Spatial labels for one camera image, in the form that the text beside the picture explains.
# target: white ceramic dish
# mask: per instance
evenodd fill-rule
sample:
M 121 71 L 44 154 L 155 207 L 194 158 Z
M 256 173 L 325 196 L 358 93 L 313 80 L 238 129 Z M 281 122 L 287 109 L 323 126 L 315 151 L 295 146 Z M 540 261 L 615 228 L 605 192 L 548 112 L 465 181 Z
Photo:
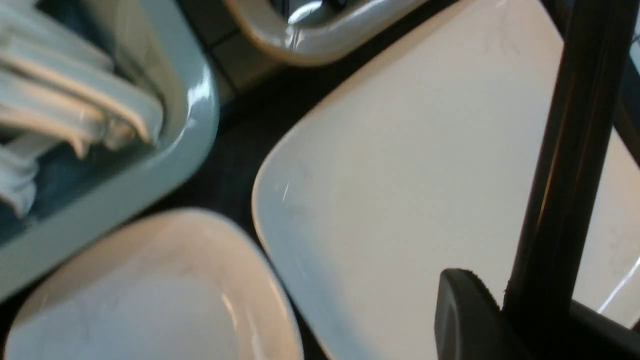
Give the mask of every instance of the white ceramic dish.
M 444 268 L 473 270 L 502 302 L 562 46 L 538 1 L 460 1 L 272 150 L 257 233 L 331 358 L 436 359 Z M 575 298 L 625 325 L 640 287 L 603 305 L 637 267 L 638 218 L 640 174 L 614 135 Z
M 113 62 L 101 50 L 31 6 L 0 1 L 0 26 L 98 69 L 112 71 Z
M 88 99 L 130 123 L 142 140 L 157 141 L 162 105 L 124 80 L 11 35 L 0 40 L 0 61 Z
M 199 210 L 104 238 L 26 301 L 4 360 L 302 360 L 291 307 L 253 241 Z
M 79 158 L 106 132 L 96 107 L 5 71 L 0 71 L 0 105 L 0 124 L 64 139 Z

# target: white plastic utensil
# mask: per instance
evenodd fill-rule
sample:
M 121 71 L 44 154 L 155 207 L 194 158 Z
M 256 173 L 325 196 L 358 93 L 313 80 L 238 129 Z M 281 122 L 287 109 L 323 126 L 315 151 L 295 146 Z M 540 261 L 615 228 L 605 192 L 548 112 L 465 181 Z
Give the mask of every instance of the white plastic utensil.
M 109 56 L 33 7 L 0 1 L 0 26 L 92 67 L 113 70 Z
M 59 143 L 57 138 L 26 133 L 0 146 L 0 200 L 8 203 L 18 217 L 28 213 L 35 200 L 33 179 L 38 172 L 38 157 Z
M 38 157 L 58 144 L 60 139 L 26 133 L 0 146 L 0 178 L 14 187 L 31 182 L 38 172 Z
M 64 139 L 79 158 L 106 130 L 104 114 L 96 107 L 9 72 L 0 71 L 0 105 L 1 125 Z
M 7 34 L 0 36 L 0 61 L 102 106 L 130 123 L 146 142 L 154 143 L 160 134 L 160 102 L 111 74 Z
M 16 187 L 0 179 L 0 200 L 9 204 L 19 218 L 29 212 L 35 199 L 36 186 L 32 181 Z

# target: dark surface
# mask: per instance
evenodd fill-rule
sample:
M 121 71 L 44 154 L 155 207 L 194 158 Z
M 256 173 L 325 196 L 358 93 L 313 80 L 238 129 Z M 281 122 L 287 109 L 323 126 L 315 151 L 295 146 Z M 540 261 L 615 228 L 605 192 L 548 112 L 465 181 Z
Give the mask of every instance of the dark surface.
M 572 10 L 504 314 L 539 356 L 565 343 L 639 1 Z

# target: white serving tray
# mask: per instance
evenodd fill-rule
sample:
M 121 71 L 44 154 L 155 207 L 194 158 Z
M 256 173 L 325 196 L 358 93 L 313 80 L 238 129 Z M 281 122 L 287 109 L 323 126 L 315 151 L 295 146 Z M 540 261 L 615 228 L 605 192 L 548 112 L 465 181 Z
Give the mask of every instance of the white serving tray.
M 332 359 L 436 359 L 444 268 L 473 270 L 502 302 L 562 47 L 537 0 L 460 1 L 273 149 L 257 233 Z M 636 279 L 638 218 L 640 172 L 613 134 L 575 298 L 627 326 L 640 286 L 605 303 Z

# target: glossy ceramic surface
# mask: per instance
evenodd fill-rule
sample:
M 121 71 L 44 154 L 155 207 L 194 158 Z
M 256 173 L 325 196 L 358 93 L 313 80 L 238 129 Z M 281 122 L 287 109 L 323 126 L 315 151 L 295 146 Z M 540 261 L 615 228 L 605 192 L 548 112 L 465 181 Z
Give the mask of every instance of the glossy ceramic surface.
M 460 1 L 272 150 L 255 225 L 331 358 L 435 359 L 444 268 L 472 269 L 501 302 L 562 46 L 535 0 Z M 640 293 L 604 304 L 637 266 L 638 218 L 637 166 L 613 135 L 575 297 L 625 325 Z
M 298 326 L 262 252 L 214 213 L 181 210 L 104 238 L 46 280 L 5 360 L 302 360 Z
M 428 0 L 359 0 L 325 24 L 287 22 L 269 0 L 225 0 L 246 36 L 270 56 L 293 65 L 339 60 Z M 310 3 L 320 5 L 320 1 Z
M 162 97 L 163 129 L 155 147 L 111 164 L 100 177 L 82 184 L 81 196 L 65 194 L 19 233 L 3 235 L 0 299 L 176 188 L 201 164 L 216 134 L 215 80 L 175 1 L 83 3 L 110 36 L 108 49 L 118 66 L 136 85 L 153 88 Z

